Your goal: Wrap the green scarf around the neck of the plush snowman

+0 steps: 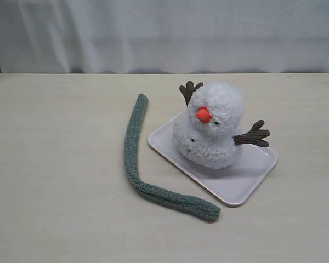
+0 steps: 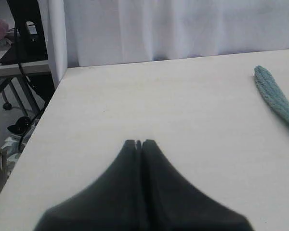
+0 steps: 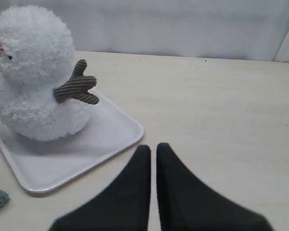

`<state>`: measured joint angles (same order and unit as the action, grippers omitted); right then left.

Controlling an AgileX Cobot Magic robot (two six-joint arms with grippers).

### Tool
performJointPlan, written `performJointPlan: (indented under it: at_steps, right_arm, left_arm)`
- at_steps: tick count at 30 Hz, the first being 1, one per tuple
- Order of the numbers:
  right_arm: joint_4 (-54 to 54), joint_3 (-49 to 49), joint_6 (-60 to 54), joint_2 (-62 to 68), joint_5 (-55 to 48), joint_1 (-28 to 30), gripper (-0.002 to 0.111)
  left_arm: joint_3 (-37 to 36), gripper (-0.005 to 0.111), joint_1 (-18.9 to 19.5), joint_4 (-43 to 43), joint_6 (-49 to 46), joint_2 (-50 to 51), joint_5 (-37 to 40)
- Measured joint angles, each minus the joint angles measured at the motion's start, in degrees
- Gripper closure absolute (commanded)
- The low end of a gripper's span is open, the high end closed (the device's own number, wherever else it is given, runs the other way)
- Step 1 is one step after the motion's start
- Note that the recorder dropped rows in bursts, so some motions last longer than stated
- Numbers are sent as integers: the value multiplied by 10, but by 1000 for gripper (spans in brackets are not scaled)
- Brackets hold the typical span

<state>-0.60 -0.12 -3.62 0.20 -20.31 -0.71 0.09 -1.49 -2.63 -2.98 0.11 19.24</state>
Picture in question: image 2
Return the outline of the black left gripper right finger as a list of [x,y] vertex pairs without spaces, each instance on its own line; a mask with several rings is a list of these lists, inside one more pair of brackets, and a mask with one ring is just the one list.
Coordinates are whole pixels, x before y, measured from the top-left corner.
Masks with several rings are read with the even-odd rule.
[[154,140],[143,142],[141,176],[153,231],[251,231],[241,214],[205,195],[170,163]]

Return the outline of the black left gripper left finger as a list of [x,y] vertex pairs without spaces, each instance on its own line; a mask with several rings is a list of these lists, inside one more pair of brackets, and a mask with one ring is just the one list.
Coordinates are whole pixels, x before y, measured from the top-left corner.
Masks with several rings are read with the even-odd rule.
[[37,231],[143,231],[145,202],[139,141],[126,140],[116,159],[90,186],[48,209]]

